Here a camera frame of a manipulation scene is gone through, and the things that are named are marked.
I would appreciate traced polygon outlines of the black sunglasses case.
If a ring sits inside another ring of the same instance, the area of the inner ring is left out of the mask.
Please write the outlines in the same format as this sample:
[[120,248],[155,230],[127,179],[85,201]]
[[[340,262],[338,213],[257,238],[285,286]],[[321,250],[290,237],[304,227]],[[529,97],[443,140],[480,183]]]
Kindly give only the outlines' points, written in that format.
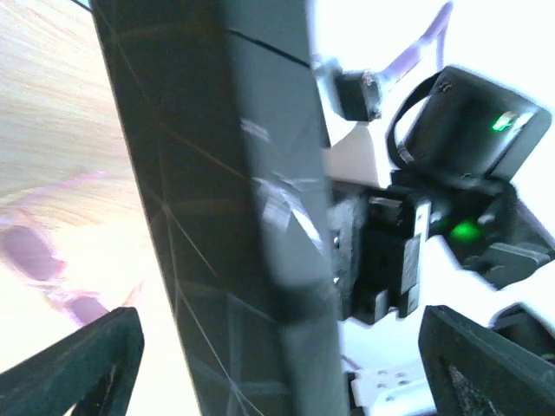
[[204,415],[349,413],[303,1],[94,1]]

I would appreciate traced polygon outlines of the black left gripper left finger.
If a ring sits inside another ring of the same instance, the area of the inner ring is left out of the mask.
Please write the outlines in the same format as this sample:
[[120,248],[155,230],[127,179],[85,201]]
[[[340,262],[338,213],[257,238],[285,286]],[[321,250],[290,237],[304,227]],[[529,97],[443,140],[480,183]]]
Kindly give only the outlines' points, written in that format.
[[135,308],[117,308],[1,373],[2,415],[124,415],[144,350]]

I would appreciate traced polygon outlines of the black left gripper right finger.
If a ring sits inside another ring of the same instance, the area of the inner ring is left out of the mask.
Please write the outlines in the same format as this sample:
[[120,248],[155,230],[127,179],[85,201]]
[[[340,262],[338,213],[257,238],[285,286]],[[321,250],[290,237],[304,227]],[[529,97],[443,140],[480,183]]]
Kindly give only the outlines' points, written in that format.
[[519,305],[490,328],[426,307],[421,359],[439,415],[554,414],[554,338]]

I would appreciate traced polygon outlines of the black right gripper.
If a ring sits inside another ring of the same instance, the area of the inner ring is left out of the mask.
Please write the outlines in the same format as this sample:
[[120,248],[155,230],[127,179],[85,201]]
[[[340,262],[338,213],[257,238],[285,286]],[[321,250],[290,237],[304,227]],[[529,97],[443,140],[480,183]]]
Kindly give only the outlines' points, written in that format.
[[485,190],[401,176],[385,189],[335,179],[328,209],[339,318],[404,319],[419,304],[426,241],[440,236],[464,270],[496,289],[553,261],[554,238],[501,181]]

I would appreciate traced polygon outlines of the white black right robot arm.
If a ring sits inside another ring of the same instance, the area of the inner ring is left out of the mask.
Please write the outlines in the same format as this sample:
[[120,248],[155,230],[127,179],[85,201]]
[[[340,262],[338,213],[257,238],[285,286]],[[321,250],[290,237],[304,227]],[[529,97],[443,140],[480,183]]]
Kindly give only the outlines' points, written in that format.
[[447,66],[373,127],[385,74],[328,73],[355,122],[324,154],[343,365],[355,415],[551,415],[554,320],[527,298],[554,235],[514,176],[552,124]]

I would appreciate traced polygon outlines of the pink sunglasses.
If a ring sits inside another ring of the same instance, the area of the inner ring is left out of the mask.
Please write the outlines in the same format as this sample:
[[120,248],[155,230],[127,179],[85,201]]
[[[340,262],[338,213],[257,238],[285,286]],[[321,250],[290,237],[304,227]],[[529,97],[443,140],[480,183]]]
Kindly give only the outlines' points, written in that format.
[[146,226],[134,178],[73,172],[1,194],[1,264],[81,328],[133,307],[146,270],[132,251]]

